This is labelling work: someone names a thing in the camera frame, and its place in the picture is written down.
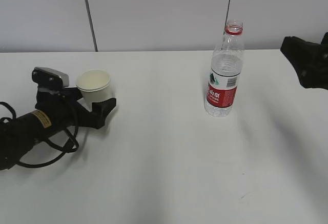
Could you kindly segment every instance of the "white table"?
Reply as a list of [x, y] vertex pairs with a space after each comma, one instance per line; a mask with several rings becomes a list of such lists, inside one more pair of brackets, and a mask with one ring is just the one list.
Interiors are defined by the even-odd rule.
[[[34, 109], [35, 66], [66, 72], [72, 84], [107, 70], [118, 101], [107, 128], [80, 132], [76, 154], [0, 171], [0, 223], [328, 223], [328, 91], [302, 88], [279, 50], [245, 52], [226, 118], [203, 108], [210, 51], [0, 59], [0, 100], [19, 115]], [[55, 155], [42, 143], [23, 161]]]

